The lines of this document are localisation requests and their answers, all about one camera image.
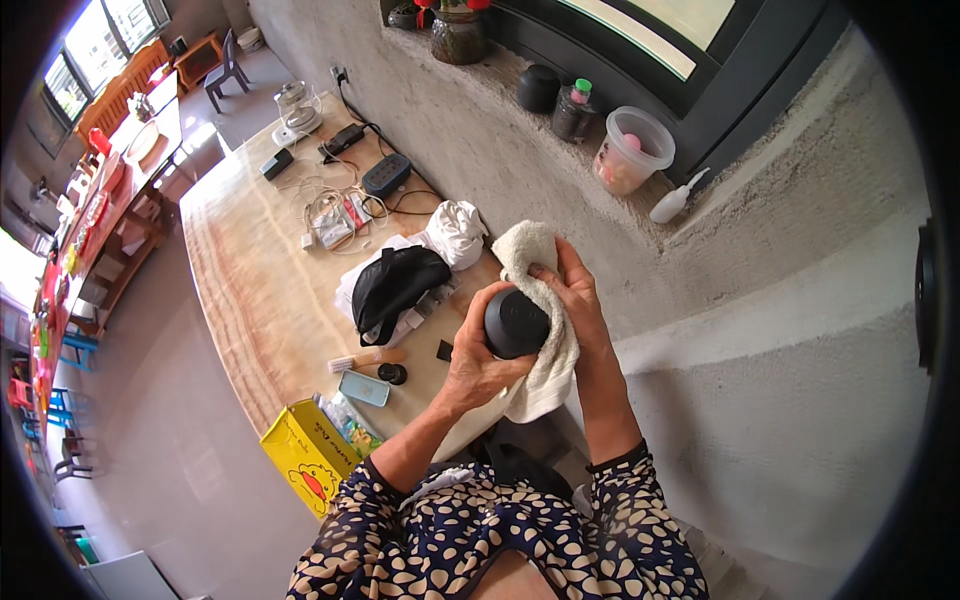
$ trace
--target windowsill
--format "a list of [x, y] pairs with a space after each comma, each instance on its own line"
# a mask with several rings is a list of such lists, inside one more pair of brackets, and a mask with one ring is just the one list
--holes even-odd
[[516, 82], [528, 63], [521, 57], [491, 42], [491, 53], [481, 62], [455, 66], [440, 62], [430, 54], [430, 33], [403, 31], [382, 27], [385, 42], [407, 59], [437, 77], [452, 81], [475, 99], [478, 108], [501, 116], [520, 135], [532, 140], [543, 156], [552, 159], [563, 175], [580, 189], [592, 208], [609, 215], [617, 223], [633, 223], [634, 238], [639, 244], [654, 245], [661, 252], [683, 222], [657, 225], [650, 221], [650, 210], [675, 186], [663, 172], [656, 172], [640, 188], [627, 196], [613, 196], [593, 175], [593, 157], [606, 133], [603, 123], [594, 123], [588, 139], [580, 145], [567, 144], [550, 131], [550, 115], [534, 114], [516, 104]]

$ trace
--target window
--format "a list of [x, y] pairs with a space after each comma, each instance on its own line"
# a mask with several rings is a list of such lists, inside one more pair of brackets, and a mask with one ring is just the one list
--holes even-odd
[[107, 10], [128, 48], [139, 48], [156, 31], [154, 19], [142, 0], [107, 0]]
[[43, 78], [50, 110], [68, 130], [170, 16], [161, 0], [92, 0], [63, 37]]
[[94, 92], [100, 91], [127, 63], [127, 56], [113, 36], [99, 0], [86, 7], [63, 43]]
[[849, 19], [836, 0], [492, 0], [487, 32], [607, 112], [655, 115], [677, 142], [667, 176], [716, 174], [756, 141]]
[[80, 87], [77, 78], [67, 68], [63, 55], [57, 55], [47, 74], [43, 76], [43, 81], [57, 106], [63, 111], [66, 121], [68, 123], [76, 121], [90, 98]]

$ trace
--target polka dot shirt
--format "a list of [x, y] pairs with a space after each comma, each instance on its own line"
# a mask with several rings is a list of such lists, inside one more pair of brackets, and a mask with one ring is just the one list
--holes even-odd
[[[399, 510], [368, 460], [344, 481], [286, 600], [467, 598], [500, 552], [518, 550], [558, 598], [708, 598], [700, 566], [663, 504], [646, 442], [591, 467], [593, 517], [519, 480], [473, 478]], [[417, 490], [437, 475], [420, 482]]]

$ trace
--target wall socket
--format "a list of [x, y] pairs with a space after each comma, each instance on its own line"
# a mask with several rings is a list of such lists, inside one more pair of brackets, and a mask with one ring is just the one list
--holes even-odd
[[343, 65], [337, 64], [336, 62], [330, 66], [330, 77], [333, 78], [333, 84], [336, 85], [338, 80], [343, 80], [345, 84], [350, 83], [350, 79], [347, 77], [347, 70]]

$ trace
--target wooden brush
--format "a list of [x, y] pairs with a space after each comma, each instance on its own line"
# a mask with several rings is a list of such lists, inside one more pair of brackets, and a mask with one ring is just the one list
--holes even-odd
[[334, 358], [326, 363], [326, 367], [330, 369], [330, 372], [341, 372], [357, 367], [379, 365], [380, 363], [398, 363], [406, 357], [407, 351], [403, 348], [381, 348], [369, 354], [354, 354], [352, 356]]

